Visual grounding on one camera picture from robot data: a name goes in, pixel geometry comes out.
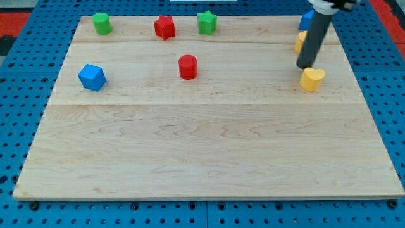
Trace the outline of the yellow block behind arm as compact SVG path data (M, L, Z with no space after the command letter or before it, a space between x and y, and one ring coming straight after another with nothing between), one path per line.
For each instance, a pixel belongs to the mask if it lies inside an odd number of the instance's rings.
M296 39L296 42L295 42L295 45L294 45L294 51L296 53L301 52L304 41L306 40L307 33L308 33L307 31L302 31L302 32L298 33L297 39Z

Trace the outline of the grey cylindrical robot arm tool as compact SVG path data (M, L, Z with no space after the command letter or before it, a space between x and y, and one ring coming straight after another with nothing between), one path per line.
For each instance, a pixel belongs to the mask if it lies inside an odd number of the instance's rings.
M314 12L313 19L309 25L305 40L296 61L296 65L305 69L312 67L328 28L332 22L333 15L324 15Z

